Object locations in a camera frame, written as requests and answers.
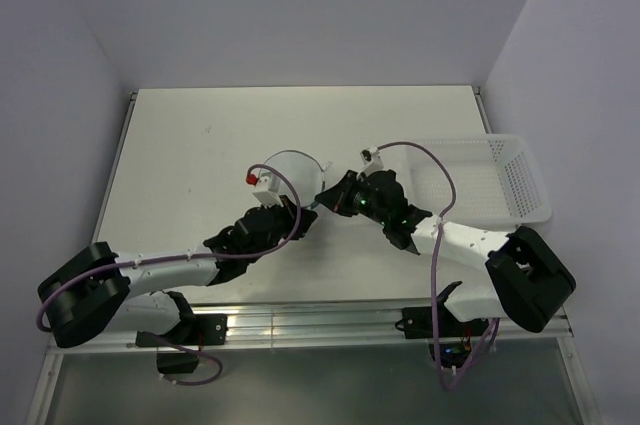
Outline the white mesh laundry bag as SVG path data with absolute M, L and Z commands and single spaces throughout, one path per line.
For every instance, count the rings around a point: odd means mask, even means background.
M 293 185 L 303 208 L 314 210 L 318 206 L 315 197 L 326 188 L 331 161 L 319 161 L 306 152 L 287 149 L 272 154 L 264 164 L 276 169 Z

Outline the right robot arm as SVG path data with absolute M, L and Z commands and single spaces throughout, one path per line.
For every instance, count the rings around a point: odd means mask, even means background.
M 344 217 L 362 215 L 397 249 L 444 257 L 482 273 L 489 285 L 449 283 L 448 298 L 433 310 L 435 328 L 457 333 L 466 322 L 508 317 L 541 332 L 575 291 L 574 276 L 532 228 L 499 232 L 446 221 L 411 204 L 392 170 L 369 176 L 349 170 L 316 202 Z

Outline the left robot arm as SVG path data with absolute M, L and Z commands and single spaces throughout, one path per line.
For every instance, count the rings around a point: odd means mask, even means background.
M 38 286 L 36 326 L 66 349 L 110 330 L 183 344 L 194 334 L 195 316 L 179 288 L 241 277 L 258 260 L 304 238 L 317 218 L 314 210 L 284 200 L 249 209 L 194 250 L 126 256 L 105 241 L 92 243 Z

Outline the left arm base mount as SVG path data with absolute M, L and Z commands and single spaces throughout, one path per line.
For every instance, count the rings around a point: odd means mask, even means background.
M 137 348 L 156 348 L 156 369 L 161 378 L 180 386 L 201 386 L 219 379 L 223 372 L 220 359 L 205 350 L 225 344 L 228 316 L 197 314 L 164 335 L 138 332 Z M 187 379 L 199 365 L 212 364 L 214 374 L 204 379 Z

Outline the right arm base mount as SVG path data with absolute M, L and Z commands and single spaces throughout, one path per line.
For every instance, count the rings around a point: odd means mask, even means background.
M 438 331 L 442 367 L 461 368 L 473 351 L 473 340 L 480 338 L 489 326 L 490 321 L 486 319 L 460 322 L 444 306 L 439 306 Z M 435 359 L 430 306 L 403 308 L 401 318 L 394 324 L 394 328 L 403 333 L 407 340 L 430 340 L 429 352 L 431 358 Z

